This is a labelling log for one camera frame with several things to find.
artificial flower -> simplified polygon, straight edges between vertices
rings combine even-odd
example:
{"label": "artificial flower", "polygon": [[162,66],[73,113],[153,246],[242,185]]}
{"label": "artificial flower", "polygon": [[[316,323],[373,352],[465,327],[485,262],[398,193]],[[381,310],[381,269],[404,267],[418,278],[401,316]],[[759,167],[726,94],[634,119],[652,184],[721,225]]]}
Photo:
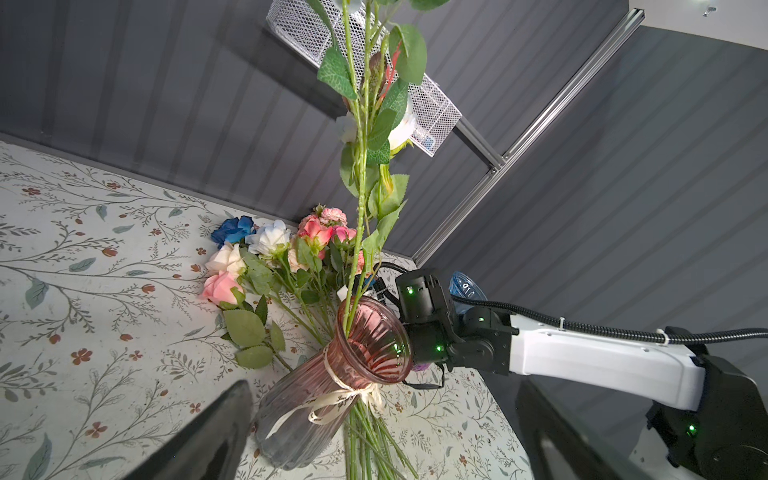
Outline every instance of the artificial flower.
{"label": "artificial flower", "polygon": [[389,148],[390,150],[398,150],[408,139],[416,129],[416,115],[413,113],[413,103],[411,98],[408,97],[408,106],[406,107],[406,114],[402,116],[402,120],[391,132],[389,132]]}
{"label": "artificial flower", "polygon": [[210,238],[221,248],[224,242],[237,243],[246,235],[253,233],[253,218],[228,218],[210,235]]}
{"label": "artificial flower", "polygon": [[228,302],[237,304],[232,289],[237,288],[240,292],[243,292],[243,287],[237,283],[232,273],[223,271],[218,275],[214,275],[205,281],[203,292],[200,294],[200,298],[208,299],[209,301],[219,304],[221,302]]}
{"label": "artificial flower", "polygon": [[333,234],[339,238],[339,241],[353,240],[357,235],[357,230],[354,228],[347,228],[341,225],[333,228]]}
{"label": "artificial flower", "polygon": [[323,225],[335,223],[346,227],[346,215],[340,208],[323,208],[323,212],[320,214],[320,223]]}
{"label": "artificial flower", "polygon": [[299,230],[299,237],[307,237],[310,241],[310,246],[315,249],[321,249],[327,245],[332,235],[333,228],[326,227],[316,217],[309,219],[304,224],[304,227]]}
{"label": "artificial flower", "polygon": [[282,220],[261,227],[256,234],[245,238],[251,253],[261,253],[265,260],[285,251],[290,243],[290,231]]}
{"label": "artificial flower", "polygon": [[312,219],[314,219],[314,220],[319,220],[319,219],[320,219],[320,217],[318,217],[318,216],[317,216],[317,215],[315,215],[315,214],[309,214],[309,215],[307,215],[306,217],[304,217],[303,219],[301,219],[301,223],[299,223],[299,232],[300,232],[301,230],[304,230],[304,227],[306,226],[306,223],[307,223],[308,221],[312,220]]}
{"label": "artificial flower", "polygon": [[246,269],[245,262],[240,256],[240,246],[233,246],[229,242],[224,242],[219,251],[208,260],[205,267],[211,275],[229,272],[235,278],[242,275]]}
{"label": "artificial flower", "polygon": [[336,118],[336,133],[339,134],[339,140],[345,144],[350,144],[357,138],[357,122],[351,111],[346,112],[343,117]]}
{"label": "artificial flower", "polygon": [[293,245],[293,247],[290,250],[288,250],[288,264],[290,265],[290,271],[294,272],[294,273],[298,272],[299,268],[304,269],[304,270],[309,270],[310,269],[307,265],[304,265],[303,263],[299,263],[299,257],[296,254],[296,245],[295,244]]}

vase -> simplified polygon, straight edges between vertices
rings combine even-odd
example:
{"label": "vase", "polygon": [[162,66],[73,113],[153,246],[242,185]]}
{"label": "vase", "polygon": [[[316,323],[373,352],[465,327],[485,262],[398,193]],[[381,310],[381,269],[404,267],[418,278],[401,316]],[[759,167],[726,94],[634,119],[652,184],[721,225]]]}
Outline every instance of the vase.
{"label": "vase", "polygon": [[374,384],[401,382],[412,368],[411,343],[400,320],[386,306],[361,297],[352,331],[344,336],[344,304],[336,334],[323,351],[283,377],[261,399],[256,413],[256,444],[270,462],[290,470],[309,465],[330,443],[348,416],[353,395]]}

white wire mesh basket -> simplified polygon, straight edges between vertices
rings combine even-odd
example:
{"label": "white wire mesh basket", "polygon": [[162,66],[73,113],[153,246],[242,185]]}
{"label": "white wire mesh basket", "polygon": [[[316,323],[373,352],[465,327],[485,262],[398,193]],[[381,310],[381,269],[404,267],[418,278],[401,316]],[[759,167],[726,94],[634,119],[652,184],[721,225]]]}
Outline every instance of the white wire mesh basket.
{"label": "white wire mesh basket", "polygon": [[[321,0],[328,12],[337,38],[344,38],[342,13],[333,0]],[[362,80],[364,64],[360,59],[365,54],[365,10],[361,8],[351,17],[352,49],[358,86]],[[306,3],[306,0],[274,0],[266,17],[272,31],[290,45],[307,61],[320,67],[326,49],[331,45],[331,35],[320,17]],[[346,55],[345,42],[339,48]],[[440,90],[430,77],[424,75],[421,85],[410,85],[409,93],[417,125],[411,140],[430,157],[435,154],[443,141],[450,135],[462,113]]]}

pink glass vase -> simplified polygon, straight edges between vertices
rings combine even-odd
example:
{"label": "pink glass vase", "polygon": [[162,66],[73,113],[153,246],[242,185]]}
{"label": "pink glass vase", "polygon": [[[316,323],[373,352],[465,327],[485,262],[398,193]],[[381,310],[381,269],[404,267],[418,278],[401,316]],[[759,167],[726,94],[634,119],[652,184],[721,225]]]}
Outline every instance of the pink glass vase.
{"label": "pink glass vase", "polygon": [[[411,343],[393,311],[367,296],[362,297],[346,339],[343,311],[342,305],[336,316],[336,335],[327,346],[327,353],[321,351],[284,376],[261,399],[255,418],[256,443],[261,455],[276,467],[290,470],[309,465],[328,446],[349,414],[351,403],[342,415],[325,425],[311,422],[311,409],[307,408],[284,418],[296,407],[339,390],[338,382],[326,369],[324,356],[336,377],[353,389],[364,389],[372,382],[401,382],[411,370]],[[316,414],[323,417],[334,409],[337,408],[322,407]],[[280,419],[284,423],[271,432]]]}

white ceiling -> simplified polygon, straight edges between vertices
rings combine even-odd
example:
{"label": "white ceiling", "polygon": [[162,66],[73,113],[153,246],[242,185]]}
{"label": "white ceiling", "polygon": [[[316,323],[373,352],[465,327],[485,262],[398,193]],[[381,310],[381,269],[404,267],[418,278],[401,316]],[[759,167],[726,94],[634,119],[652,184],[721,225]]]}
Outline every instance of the white ceiling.
{"label": "white ceiling", "polygon": [[[768,50],[768,0],[629,0],[643,25],[719,38]],[[717,8],[708,17],[708,6]]]}

